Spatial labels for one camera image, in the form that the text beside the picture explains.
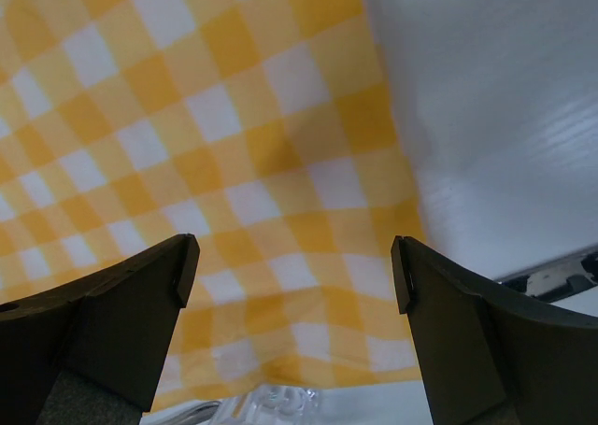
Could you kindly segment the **yellow white checkered cloth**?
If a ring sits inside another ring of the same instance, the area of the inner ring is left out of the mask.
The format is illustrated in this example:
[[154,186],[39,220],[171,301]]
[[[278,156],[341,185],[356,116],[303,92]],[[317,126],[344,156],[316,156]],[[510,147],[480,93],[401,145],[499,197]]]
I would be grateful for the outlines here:
[[418,194],[364,0],[1,0],[1,297],[174,234],[201,254],[154,401],[420,371]]

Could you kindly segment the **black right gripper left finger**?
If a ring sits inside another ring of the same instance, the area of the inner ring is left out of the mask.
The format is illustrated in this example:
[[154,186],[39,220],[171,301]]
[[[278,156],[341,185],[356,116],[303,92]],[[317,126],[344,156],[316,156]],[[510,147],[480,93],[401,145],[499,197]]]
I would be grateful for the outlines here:
[[199,246],[177,234],[1,305],[4,424],[137,424],[150,411]]

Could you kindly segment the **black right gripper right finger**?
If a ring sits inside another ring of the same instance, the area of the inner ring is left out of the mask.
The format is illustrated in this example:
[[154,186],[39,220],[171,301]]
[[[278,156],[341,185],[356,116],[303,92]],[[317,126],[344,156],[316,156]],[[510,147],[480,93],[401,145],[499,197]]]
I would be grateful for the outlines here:
[[435,424],[594,424],[597,319],[461,267],[409,236],[392,243]]

